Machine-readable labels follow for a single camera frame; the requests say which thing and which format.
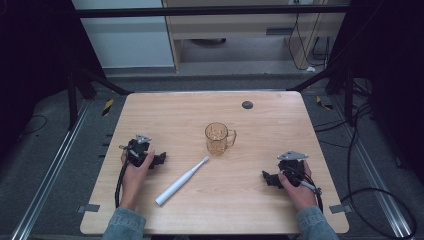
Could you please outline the metal floor rail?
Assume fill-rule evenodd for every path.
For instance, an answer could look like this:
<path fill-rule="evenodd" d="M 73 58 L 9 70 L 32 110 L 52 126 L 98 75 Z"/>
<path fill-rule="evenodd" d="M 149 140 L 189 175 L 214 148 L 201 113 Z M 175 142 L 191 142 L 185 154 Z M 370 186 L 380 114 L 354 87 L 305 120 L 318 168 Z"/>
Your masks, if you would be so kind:
<path fill-rule="evenodd" d="M 55 157 L 52 160 L 37 192 L 35 193 L 25 214 L 14 229 L 10 240 L 27 240 L 39 215 L 43 209 L 45 202 L 56 182 L 59 173 L 66 162 L 69 152 L 80 132 L 80 129 L 86 119 L 87 112 L 90 109 L 92 101 L 83 100 L 82 106 L 77 112 L 77 119 L 73 127 L 67 131 Z"/>
<path fill-rule="evenodd" d="M 340 118 L 345 121 L 344 102 L 340 98 L 333 99 L 334 109 L 339 114 Z M 398 202 L 393 196 L 387 194 L 388 187 L 376 167 L 371 161 L 371 158 L 359 137 L 359 132 L 356 127 L 352 127 L 349 123 L 345 123 L 344 129 L 352 138 L 350 151 L 355 151 L 357 159 L 366 175 L 366 178 L 372 188 L 376 198 L 384 212 L 388 223 L 397 238 L 409 236 L 410 240 L 415 240 L 413 236 L 413 227 L 408 224 L 405 215 L 402 213 Z"/>

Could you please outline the grey metal table bracket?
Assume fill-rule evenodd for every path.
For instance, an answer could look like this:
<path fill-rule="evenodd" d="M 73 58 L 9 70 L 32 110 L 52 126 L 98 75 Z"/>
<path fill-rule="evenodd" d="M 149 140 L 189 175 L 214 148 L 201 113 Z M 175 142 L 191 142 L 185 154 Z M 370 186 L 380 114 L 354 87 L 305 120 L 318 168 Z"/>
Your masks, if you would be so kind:
<path fill-rule="evenodd" d="M 98 212 L 100 209 L 100 205 L 97 204 L 85 204 L 85 205 L 79 205 L 77 207 L 78 213 L 85 213 L 85 212 Z"/>
<path fill-rule="evenodd" d="M 332 214 L 336 214 L 336 213 L 350 213 L 352 211 L 352 208 L 350 205 L 343 205 L 343 204 L 338 204 L 338 205 L 331 205 L 329 207 L 330 211 Z"/>

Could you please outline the black horizontal frame bar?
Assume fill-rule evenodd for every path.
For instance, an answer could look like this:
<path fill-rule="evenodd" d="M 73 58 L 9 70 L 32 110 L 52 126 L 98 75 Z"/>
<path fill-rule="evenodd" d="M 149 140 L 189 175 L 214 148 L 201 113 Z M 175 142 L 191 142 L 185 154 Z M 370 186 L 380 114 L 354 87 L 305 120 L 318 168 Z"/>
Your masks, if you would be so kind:
<path fill-rule="evenodd" d="M 247 14 L 297 14 L 297 13 L 344 13 L 349 5 L 260 5 L 260 6 L 207 6 L 134 9 L 88 9 L 75 10 L 73 15 L 80 18 L 108 17 L 157 17 L 157 16 L 208 16 Z"/>

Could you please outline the yellow black striped tape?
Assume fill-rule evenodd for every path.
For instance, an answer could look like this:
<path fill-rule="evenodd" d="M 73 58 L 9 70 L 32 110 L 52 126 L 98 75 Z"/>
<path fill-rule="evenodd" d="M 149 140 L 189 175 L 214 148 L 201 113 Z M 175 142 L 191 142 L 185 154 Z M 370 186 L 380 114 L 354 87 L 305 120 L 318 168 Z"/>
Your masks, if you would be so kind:
<path fill-rule="evenodd" d="M 317 96 L 316 102 L 324 109 L 332 110 L 333 104 L 329 96 Z"/>
<path fill-rule="evenodd" d="M 110 109 L 114 103 L 114 99 L 108 99 L 105 103 L 104 109 L 102 111 L 102 116 L 107 116 L 110 112 Z"/>

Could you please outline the white cabinet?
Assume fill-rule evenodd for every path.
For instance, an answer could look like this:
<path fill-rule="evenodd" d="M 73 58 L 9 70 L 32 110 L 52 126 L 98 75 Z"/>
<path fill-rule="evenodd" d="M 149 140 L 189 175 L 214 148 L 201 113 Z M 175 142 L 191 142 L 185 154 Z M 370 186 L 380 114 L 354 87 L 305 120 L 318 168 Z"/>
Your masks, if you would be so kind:
<path fill-rule="evenodd" d="M 162 8 L 161 0 L 72 0 L 77 10 Z M 173 67 L 164 17 L 83 18 L 104 69 Z"/>

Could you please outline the light wooden desk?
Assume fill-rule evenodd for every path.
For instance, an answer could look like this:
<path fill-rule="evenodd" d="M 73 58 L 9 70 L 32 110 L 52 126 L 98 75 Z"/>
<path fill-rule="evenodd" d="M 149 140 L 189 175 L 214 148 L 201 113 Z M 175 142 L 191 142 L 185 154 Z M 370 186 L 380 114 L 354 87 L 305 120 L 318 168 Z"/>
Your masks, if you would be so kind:
<path fill-rule="evenodd" d="M 161 0 L 165 7 L 260 6 L 260 5 L 336 5 L 350 0 Z M 190 39 L 243 37 L 283 37 L 294 64 L 305 68 L 319 38 L 338 36 L 343 13 L 248 14 L 209 16 L 168 16 L 168 32 L 172 41 L 174 62 L 178 64 L 181 44 Z"/>

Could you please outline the black metal stand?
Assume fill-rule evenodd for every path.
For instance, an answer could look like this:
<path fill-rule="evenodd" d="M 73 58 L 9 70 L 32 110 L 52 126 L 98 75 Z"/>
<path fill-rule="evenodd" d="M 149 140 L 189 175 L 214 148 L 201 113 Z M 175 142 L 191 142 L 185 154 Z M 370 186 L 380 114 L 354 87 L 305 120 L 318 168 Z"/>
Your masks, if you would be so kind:
<path fill-rule="evenodd" d="M 131 91 L 125 90 L 113 84 L 105 77 L 95 74 L 85 68 L 76 67 L 67 76 L 67 92 L 69 104 L 69 130 L 72 130 L 78 121 L 77 92 L 80 92 L 84 99 L 93 99 L 97 92 L 92 86 L 94 81 L 112 90 L 119 95 L 129 95 Z"/>
<path fill-rule="evenodd" d="M 325 87 L 325 92 L 327 94 L 333 95 L 338 93 L 340 90 L 344 91 L 344 116 L 348 123 L 353 126 L 354 77 L 352 68 L 349 64 L 329 64 L 326 69 L 315 74 L 306 81 L 294 87 L 288 88 L 288 91 L 302 92 L 306 88 L 323 79 L 328 79 L 328 83 Z"/>

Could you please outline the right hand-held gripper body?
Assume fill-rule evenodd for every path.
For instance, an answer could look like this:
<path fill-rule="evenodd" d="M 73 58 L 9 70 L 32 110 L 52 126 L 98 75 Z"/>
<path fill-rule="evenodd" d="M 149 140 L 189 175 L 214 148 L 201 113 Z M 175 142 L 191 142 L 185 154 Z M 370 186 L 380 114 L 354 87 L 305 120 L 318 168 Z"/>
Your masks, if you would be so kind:
<path fill-rule="evenodd" d="M 277 157 L 279 160 L 278 168 L 283 172 L 288 181 L 298 187 L 305 184 L 305 167 L 304 160 L 308 157 L 307 154 L 289 150 Z"/>

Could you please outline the person's left hand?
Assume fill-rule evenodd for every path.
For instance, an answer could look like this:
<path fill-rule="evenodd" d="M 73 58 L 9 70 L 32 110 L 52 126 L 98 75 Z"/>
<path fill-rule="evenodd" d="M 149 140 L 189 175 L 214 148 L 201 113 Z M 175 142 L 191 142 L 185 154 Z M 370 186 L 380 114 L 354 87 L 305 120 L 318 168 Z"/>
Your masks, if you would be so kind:
<path fill-rule="evenodd" d="M 121 208 L 135 211 L 149 167 L 153 162 L 155 151 L 150 151 L 140 167 L 129 164 L 122 179 L 122 196 L 119 203 Z"/>

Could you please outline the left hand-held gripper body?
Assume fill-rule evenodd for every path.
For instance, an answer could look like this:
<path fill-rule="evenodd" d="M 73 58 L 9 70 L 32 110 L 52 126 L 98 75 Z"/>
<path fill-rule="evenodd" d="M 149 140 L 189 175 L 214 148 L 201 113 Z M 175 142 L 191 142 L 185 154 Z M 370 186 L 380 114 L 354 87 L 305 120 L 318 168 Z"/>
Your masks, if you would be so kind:
<path fill-rule="evenodd" d="M 150 137 L 141 134 L 137 134 L 134 139 L 129 141 L 127 146 L 127 160 L 135 167 L 140 167 L 144 163 L 148 155 L 150 141 Z"/>

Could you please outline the person's right hand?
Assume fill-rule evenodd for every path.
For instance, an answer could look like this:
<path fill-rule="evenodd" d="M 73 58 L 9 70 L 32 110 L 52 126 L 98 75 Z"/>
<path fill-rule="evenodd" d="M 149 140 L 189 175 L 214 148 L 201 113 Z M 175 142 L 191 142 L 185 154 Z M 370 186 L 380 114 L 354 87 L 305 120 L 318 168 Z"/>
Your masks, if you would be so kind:
<path fill-rule="evenodd" d="M 312 190 L 303 185 L 293 186 L 282 171 L 278 173 L 278 177 L 297 211 L 317 206 L 317 200 Z"/>

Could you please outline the white electric toothbrush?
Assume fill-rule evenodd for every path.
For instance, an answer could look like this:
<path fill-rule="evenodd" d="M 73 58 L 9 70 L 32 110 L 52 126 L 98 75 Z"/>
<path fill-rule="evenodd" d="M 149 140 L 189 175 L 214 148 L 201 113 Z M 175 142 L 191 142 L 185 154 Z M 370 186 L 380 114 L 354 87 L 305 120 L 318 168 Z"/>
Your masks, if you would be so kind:
<path fill-rule="evenodd" d="M 164 190 L 156 199 L 155 202 L 158 206 L 162 206 L 173 194 L 175 194 L 200 168 L 209 160 L 205 156 L 197 165 L 192 167 L 176 181 L 174 181 L 166 190 Z"/>

